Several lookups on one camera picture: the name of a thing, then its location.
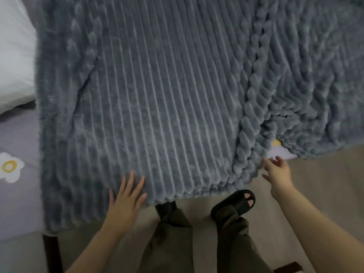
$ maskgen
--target wooden floor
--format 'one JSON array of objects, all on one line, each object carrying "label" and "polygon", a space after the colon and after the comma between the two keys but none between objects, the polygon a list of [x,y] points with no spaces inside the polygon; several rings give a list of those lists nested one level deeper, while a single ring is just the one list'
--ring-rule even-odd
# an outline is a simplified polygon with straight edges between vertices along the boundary
[{"label": "wooden floor", "polygon": [[[293,182],[320,211],[355,237],[364,241],[364,146],[344,150],[314,160],[289,162]],[[272,268],[297,261],[304,272],[314,272],[279,206],[270,194],[270,185],[258,177],[248,186],[257,202],[246,218],[250,235]],[[211,208],[222,197],[182,199],[182,208],[194,228],[194,264],[196,273],[216,272],[217,235],[209,218]],[[121,241],[105,272],[136,272],[144,247],[158,223],[153,207],[140,213],[133,230]],[[60,250],[67,269],[87,245],[101,223],[70,230],[59,237]]]}]

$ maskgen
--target white pillow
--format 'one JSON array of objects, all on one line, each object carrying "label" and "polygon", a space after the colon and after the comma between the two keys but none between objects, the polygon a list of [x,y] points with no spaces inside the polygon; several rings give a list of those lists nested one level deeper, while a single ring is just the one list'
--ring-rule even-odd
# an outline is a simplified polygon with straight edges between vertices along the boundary
[{"label": "white pillow", "polygon": [[0,114],[35,99],[35,46],[21,0],[0,0]]}]

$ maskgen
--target pants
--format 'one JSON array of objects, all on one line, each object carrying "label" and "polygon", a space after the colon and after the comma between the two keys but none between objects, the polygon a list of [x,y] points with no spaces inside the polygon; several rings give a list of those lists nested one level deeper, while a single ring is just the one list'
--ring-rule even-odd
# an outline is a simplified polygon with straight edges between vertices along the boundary
[{"label": "pants", "polygon": [[[272,273],[234,206],[216,214],[218,273]],[[180,209],[163,218],[146,246],[138,273],[193,273],[192,226]]]}]

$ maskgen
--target person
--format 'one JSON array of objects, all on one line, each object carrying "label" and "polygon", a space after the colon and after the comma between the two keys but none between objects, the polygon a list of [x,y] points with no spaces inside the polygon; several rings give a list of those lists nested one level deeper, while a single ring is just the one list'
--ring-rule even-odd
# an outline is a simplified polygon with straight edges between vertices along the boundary
[{"label": "person", "polygon": [[[271,195],[298,237],[316,272],[364,272],[364,244],[321,214],[293,185],[288,163],[263,159]],[[99,273],[120,239],[133,226],[147,195],[139,196],[144,177],[133,190],[134,173],[124,177],[116,199],[110,192],[108,213],[100,231],[67,273]],[[216,205],[211,216],[218,232],[217,272],[272,272],[249,236],[248,221],[241,217],[255,204],[254,194],[238,191]],[[161,222],[144,250],[139,273],[190,273],[192,226],[175,202],[157,205]]]}]

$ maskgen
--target white flower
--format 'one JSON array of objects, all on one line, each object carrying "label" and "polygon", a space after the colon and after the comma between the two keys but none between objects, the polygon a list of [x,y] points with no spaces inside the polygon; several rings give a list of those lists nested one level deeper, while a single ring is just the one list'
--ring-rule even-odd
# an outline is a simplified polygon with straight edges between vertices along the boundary
[{"label": "white flower", "polygon": [[20,170],[24,162],[16,157],[3,152],[0,154],[0,179],[5,178],[6,182],[14,183],[19,180]]}]

